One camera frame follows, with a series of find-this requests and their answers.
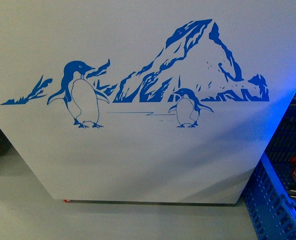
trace chest freezer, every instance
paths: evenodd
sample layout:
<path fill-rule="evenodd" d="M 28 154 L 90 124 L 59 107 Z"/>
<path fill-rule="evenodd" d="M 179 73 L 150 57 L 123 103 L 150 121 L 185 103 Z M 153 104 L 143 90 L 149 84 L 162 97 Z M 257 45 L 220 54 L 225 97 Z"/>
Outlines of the chest freezer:
<path fill-rule="evenodd" d="M 296 92 L 296 1 L 0 2 L 0 128 L 54 199 L 231 204 Z"/>

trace red bottle cap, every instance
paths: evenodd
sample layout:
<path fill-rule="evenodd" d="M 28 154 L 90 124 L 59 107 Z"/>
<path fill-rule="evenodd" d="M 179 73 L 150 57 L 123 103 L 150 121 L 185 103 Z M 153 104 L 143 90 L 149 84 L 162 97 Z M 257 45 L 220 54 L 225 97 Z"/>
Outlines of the red bottle cap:
<path fill-rule="evenodd" d="M 290 159 L 290 163 L 291 163 L 291 164 L 296 163 L 296 156 L 293 156 L 293 157 Z"/>

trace gray floor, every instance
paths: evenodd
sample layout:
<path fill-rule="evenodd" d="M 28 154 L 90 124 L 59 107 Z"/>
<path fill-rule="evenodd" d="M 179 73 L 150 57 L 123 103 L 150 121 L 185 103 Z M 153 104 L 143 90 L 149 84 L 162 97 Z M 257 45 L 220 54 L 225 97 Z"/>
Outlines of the gray floor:
<path fill-rule="evenodd" d="M 242 199 L 236 207 L 53 200 L 12 147 L 0 157 L 0 240 L 19 239 L 255 240 L 257 237 Z"/>

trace penguin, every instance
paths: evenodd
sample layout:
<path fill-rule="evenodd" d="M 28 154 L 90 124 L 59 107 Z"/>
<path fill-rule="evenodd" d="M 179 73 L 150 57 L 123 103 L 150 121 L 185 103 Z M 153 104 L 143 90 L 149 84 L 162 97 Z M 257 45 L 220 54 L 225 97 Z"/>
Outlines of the penguin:
<path fill-rule="evenodd" d="M 201 109 L 206 109 L 212 113 L 214 112 L 210 107 L 201 104 L 194 91 L 191 89 L 181 88 L 173 94 L 179 95 L 180 99 L 168 112 L 170 113 L 176 110 L 177 120 L 180 124 L 178 128 L 185 128 L 185 125 L 188 125 L 188 128 L 198 126 L 197 121 Z"/>
<path fill-rule="evenodd" d="M 98 100 L 109 104 L 109 100 L 103 92 L 95 89 L 87 81 L 86 74 L 95 68 L 82 61 L 71 61 L 63 69 L 61 89 L 48 98 L 47 105 L 56 99 L 63 99 L 67 110 L 74 119 L 74 125 L 79 128 L 88 128 L 90 123 L 93 128 L 101 128 L 98 124 L 99 106 Z"/>

